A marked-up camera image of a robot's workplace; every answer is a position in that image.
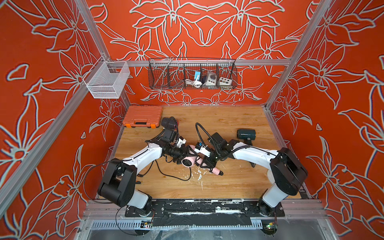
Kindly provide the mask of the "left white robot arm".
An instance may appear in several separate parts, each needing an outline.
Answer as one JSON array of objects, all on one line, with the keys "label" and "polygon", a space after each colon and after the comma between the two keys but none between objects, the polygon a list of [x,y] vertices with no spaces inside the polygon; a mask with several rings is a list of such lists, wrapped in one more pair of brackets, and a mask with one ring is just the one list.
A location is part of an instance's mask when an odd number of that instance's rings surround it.
[{"label": "left white robot arm", "polygon": [[136,190],[137,175],[161,157],[171,157],[176,164],[191,156],[191,148],[181,137],[178,121],[166,118],[164,129],[156,137],[146,141],[147,146],[136,154],[119,160],[112,159],[106,168],[98,188],[98,195],[119,207],[134,207],[146,216],[152,210],[152,197]]}]

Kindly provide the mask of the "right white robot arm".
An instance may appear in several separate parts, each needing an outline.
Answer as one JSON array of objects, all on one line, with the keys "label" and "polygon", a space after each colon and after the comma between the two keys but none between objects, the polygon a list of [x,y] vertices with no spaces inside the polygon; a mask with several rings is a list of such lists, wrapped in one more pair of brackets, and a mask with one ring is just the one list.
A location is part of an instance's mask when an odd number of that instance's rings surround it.
[{"label": "right white robot arm", "polygon": [[222,176],[224,173],[217,169],[217,162],[234,159],[264,167],[272,173],[272,186],[262,194],[257,204],[262,216],[270,216],[282,200],[295,196],[309,175],[288,148],[266,150],[238,140],[227,142],[218,133],[210,135],[200,123],[196,123],[195,127],[200,142],[196,144],[194,152],[203,156],[198,157],[195,164],[200,168]]}]

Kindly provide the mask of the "pink hair dryer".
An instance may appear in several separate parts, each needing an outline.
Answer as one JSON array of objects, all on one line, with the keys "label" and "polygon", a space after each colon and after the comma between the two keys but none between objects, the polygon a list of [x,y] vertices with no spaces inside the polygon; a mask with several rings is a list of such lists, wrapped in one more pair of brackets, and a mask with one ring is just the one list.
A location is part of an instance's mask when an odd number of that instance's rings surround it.
[{"label": "pink hair dryer", "polygon": [[214,169],[209,169],[208,166],[204,164],[204,158],[202,158],[198,153],[194,151],[195,147],[193,145],[189,145],[188,147],[190,149],[190,153],[187,157],[181,160],[181,164],[184,167],[191,168],[196,165],[202,169],[208,169],[210,173],[215,174],[217,176],[224,175],[224,173],[216,167]]}]

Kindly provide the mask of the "dark green hair dryer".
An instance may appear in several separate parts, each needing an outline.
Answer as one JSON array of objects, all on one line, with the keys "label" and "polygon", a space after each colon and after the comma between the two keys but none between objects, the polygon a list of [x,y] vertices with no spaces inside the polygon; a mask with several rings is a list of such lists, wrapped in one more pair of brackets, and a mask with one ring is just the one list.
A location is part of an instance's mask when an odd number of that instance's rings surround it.
[{"label": "dark green hair dryer", "polygon": [[237,138],[243,140],[245,144],[252,145],[252,141],[256,139],[256,131],[251,129],[238,129]]}]

